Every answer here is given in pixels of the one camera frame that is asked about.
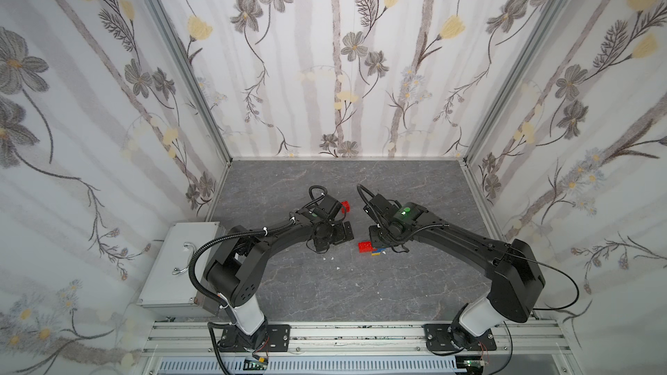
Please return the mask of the long red lego brick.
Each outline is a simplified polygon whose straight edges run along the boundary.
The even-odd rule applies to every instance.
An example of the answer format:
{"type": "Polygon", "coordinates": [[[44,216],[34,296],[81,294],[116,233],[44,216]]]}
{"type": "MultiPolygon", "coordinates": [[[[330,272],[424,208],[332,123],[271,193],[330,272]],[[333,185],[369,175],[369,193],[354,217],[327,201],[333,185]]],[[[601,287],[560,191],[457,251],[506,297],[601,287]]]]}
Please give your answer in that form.
{"type": "Polygon", "coordinates": [[[358,243],[358,251],[359,253],[372,253],[373,252],[373,244],[371,241],[363,241],[358,243]]]}

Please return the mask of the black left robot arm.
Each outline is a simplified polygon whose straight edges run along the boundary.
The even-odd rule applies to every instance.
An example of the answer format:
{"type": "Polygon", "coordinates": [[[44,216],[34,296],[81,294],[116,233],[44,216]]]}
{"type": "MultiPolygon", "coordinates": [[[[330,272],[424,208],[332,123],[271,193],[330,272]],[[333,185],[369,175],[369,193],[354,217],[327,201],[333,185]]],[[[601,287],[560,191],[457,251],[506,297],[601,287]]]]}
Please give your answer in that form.
{"type": "Polygon", "coordinates": [[[189,279],[199,293],[222,308],[236,330],[224,347],[254,351],[269,340],[269,322],[256,292],[269,260],[293,245],[304,243],[318,255],[331,246],[352,241],[344,203],[328,194],[313,199],[288,219],[259,229],[234,227],[230,233],[199,248],[189,264],[189,279]]]}

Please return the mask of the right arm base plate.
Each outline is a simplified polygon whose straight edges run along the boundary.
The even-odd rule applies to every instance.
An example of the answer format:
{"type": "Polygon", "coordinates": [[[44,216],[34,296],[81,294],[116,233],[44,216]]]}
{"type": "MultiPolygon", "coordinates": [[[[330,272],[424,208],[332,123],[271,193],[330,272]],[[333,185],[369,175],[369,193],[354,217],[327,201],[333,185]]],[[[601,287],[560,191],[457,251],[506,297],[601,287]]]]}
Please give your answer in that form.
{"type": "Polygon", "coordinates": [[[482,352],[496,351],[497,345],[491,330],[473,336],[463,328],[451,328],[449,323],[432,323],[423,326],[427,350],[430,352],[482,352]]]}

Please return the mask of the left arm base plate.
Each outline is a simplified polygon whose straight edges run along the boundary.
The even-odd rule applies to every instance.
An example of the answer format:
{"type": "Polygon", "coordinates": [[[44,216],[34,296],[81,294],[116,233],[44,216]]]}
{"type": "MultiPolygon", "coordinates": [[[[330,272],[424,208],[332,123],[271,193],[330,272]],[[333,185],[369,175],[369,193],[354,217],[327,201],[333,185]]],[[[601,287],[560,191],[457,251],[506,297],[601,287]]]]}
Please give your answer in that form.
{"type": "Polygon", "coordinates": [[[248,335],[233,325],[223,325],[216,337],[220,352],[287,352],[292,326],[268,324],[248,335]]]}

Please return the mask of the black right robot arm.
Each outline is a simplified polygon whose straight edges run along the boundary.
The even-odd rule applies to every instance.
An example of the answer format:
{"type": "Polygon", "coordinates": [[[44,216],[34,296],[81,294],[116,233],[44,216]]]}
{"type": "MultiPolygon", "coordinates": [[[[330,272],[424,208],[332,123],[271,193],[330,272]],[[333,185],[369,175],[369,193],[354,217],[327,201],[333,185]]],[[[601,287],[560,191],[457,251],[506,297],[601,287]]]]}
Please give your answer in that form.
{"type": "Polygon", "coordinates": [[[448,337],[455,347],[470,347],[498,324],[528,321],[545,288],[545,277],[526,243],[495,241],[447,222],[419,204],[399,207],[381,194],[363,202],[375,222],[369,235],[376,248],[404,248],[409,241],[427,244],[490,281],[488,292],[464,305],[450,323],[448,337]]]}

